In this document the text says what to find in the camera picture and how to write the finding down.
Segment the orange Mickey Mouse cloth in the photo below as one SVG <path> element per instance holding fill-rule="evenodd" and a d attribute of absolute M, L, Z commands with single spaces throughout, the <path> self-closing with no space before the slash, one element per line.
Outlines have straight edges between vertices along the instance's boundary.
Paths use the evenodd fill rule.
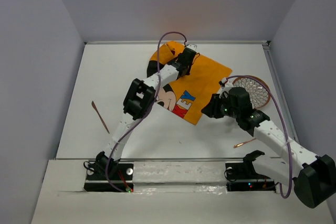
<path fill-rule="evenodd" d="M 204 55 L 197 54 L 189 75 L 160 87 L 156 103 L 187 122 L 196 125 L 203 109 L 219 82 L 229 77 L 232 69 Z"/>

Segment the copper fork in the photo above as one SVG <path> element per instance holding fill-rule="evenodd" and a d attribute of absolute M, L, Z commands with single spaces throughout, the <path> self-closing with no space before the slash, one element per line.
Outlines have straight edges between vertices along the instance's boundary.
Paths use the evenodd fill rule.
<path fill-rule="evenodd" d="M 255 141 L 255 140 L 256 140 L 256 138 L 252 138 L 251 140 L 248 140 L 248 141 L 244 141 L 244 142 L 242 142 L 242 143 L 235 144 L 235 145 L 233 146 L 233 148 L 239 148 L 239 147 L 241 147 L 241 146 L 243 146 L 243 145 L 245 145 L 245 144 L 248 144 L 248 143 L 250 143 L 250 142 L 252 142 L 252 141 Z"/>

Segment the floral patterned plate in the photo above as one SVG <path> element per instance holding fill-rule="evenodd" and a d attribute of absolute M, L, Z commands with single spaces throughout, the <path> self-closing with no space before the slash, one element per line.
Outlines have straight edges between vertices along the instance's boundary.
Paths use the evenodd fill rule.
<path fill-rule="evenodd" d="M 233 86 L 244 88 L 249 93 L 250 101 L 255 109 L 266 106 L 271 99 L 267 91 L 268 86 L 257 77 L 238 77 L 233 81 Z"/>

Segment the copper knife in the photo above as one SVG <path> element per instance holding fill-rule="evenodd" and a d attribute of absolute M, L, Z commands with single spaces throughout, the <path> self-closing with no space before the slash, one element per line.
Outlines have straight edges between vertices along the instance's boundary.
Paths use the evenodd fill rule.
<path fill-rule="evenodd" d="M 92 106 L 92 108 L 95 110 L 95 112 L 97 113 L 97 115 L 98 115 L 98 117 L 99 117 L 99 119 L 100 119 L 102 125 L 104 126 L 105 130 L 106 130 L 106 131 L 108 132 L 108 134 L 109 134 L 110 131 L 109 131 L 109 129 L 108 129 L 108 127 L 107 127 L 107 125 L 106 125 L 104 119 L 102 118 L 100 112 L 98 111 L 98 108 L 97 108 L 97 106 L 96 106 L 96 104 L 95 104 L 94 101 L 91 101 L 91 106 Z"/>

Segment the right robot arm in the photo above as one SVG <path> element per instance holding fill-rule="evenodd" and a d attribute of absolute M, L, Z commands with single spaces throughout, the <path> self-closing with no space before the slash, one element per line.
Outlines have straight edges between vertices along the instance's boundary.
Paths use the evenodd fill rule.
<path fill-rule="evenodd" d="M 258 156 L 242 164 L 248 178 L 265 175 L 281 185 L 307 207 L 315 208 L 335 194 L 335 161 L 328 155 L 319 156 L 291 139 L 261 110 L 253 108 L 249 93 L 240 87 L 225 88 L 213 94 L 202 109 L 209 118 L 225 116 L 236 120 L 238 126 L 253 138 L 267 145 L 279 161 L 258 152 Z"/>

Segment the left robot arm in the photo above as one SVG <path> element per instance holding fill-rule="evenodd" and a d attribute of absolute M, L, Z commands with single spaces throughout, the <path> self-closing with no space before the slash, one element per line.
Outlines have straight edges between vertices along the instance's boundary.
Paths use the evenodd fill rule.
<path fill-rule="evenodd" d="M 121 159 L 123 149 L 132 131 L 150 113 L 159 96 L 159 90 L 175 80 L 190 74 L 196 56 L 196 45 L 187 45 L 177 56 L 167 63 L 158 59 L 151 64 L 148 77 L 134 79 L 123 101 L 123 114 L 116 131 L 108 145 L 96 156 L 94 170 L 104 179 L 111 179 L 116 174 L 116 166 Z"/>

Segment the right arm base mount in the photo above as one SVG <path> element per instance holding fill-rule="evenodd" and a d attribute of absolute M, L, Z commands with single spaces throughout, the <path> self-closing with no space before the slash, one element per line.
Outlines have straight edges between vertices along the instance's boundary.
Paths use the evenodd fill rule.
<path fill-rule="evenodd" d="M 255 173 L 252 167 L 245 163 L 226 163 L 224 177 L 227 180 L 228 192 L 243 191 L 273 191 L 277 183 L 273 179 Z"/>

